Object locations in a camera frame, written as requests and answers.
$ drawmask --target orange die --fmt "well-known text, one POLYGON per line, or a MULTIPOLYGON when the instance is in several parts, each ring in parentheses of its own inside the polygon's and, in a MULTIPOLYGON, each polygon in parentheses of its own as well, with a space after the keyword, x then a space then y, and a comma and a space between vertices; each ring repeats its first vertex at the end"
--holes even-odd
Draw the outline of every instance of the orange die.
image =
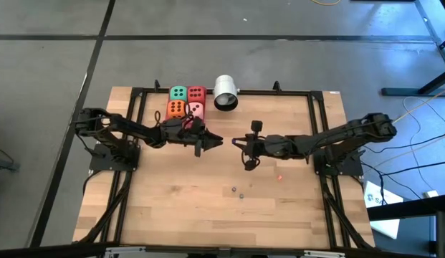
POLYGON ((183 118, 186 116, 186 103, 182 100, 172 100, 168 102, 168 107, 166 108, 166 113, 168 118, 183 118))

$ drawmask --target concrete floor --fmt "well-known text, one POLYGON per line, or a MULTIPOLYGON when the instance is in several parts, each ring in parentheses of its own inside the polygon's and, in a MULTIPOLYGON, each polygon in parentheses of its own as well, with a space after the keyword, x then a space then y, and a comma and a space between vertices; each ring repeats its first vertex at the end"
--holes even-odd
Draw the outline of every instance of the concrete floor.
MULTIPOLYGON (((0 34, 97 34, 107 7, 97 1, 0 1, 0 34)), ((421 0, 437 33, 445 37, 439 0, 421 0)), ((342 0, 318 6, 299 0, 117 1, 107 34, 305 34, 429 35, 412 3, 374 4, 342 0)), ((23 247, 54 165, 94 46, 93 41, 0 41, 0 148, 21 164, 0 171, 0 249, 23 247)), ((105 107, 112 86, 201 84, 212 87, 229 74, 241 88, 338 90, 348 119, 370 112, 405 113, 402 97, 381 97, 382 87, 420 87, 445 70, 431 42, 104 42, 85 107, 105 107)), ((408 107, 419 100, 408 99, 408 107)), ((431 101, 445 119, 445 98, 431 101)), ((414 142, 445 132, 428 107, 414 113, 422 131, 414 142)), ((417 124, 407 117, 386 146, 408 144, 417 124)), ((366 153, 375 165, 405 150, 366 153)), ((420 164, 445 161, 445 140, 417 153, 420 164)), ((70 243, 90 157, 75 140, 43 244, 70 243)), ((380 167, 416 166, 407 155, 380 167)), ((445 194, 445 166, 424 168, 424 178, 445 194)), ((421 194, 430 188, 418 171, 394 178, 421 194)), ((365 179, 379 183, 374 172, 365 179)), ((416 197, 386 180, 386 189, 416 197)))

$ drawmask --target wooden table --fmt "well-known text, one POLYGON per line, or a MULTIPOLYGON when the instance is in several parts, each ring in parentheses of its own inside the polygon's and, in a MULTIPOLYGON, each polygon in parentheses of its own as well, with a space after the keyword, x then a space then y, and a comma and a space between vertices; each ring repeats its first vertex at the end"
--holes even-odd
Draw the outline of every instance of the wooden table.
MULTIPOLYGON (((131 89, 114 87, 107 111, 125 116, 131 89)), ((339 92, 323 94, 329 127, 346 123, 339 92)), ((156 110, 164 117, 167 97, 148 94, 144 125, 155 125, 156 110)), ((329 248, 320 183, 313 165, 261 158, 258 168, 245 171, 241 151, 231 144, 232 138, 250 133, 252 120, 264 122, 261 135, 312 134, 306 97, 240 95, 239 106, 228 113, 218 111, 213 102, 213 95, 208 95, 206 125, 224 137, 222 146, 197 158, 193 147, 168 144, 152 149, 140 143, 140 164, 133 173, 121 243, 329 248)), ((88 183, 74 240, 84 237, 104 212, 112 177, 113 172, 106 171, 88 183)), ((351 177, 341 176, 340 187, 349 220, 374 245, 360 185, 351 177)), ((116 216, 108 239, 113 239, 116 216)), ((340 225, 336 215, 333 218, 341 245, 340 225)))

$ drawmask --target pink die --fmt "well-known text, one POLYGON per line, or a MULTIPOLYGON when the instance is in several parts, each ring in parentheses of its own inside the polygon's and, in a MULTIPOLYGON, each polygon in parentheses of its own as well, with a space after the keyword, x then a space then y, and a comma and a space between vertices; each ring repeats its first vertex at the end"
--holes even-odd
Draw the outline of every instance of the pink die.
MULTIPOLYGON (((190 102, 188 104, 188 106, 186 106, 186 111, 187 113, 189 111, 192 111, 192 115, 196 118, 200 118, 202 120, 204 120, 204 114, 205 114, 205 107, 203 106, 203 104, 199 103, 199 102, 190 102)), ((190 128, 192 126, 192 122, 188 123, 186 125, 186 128, 190 128)))

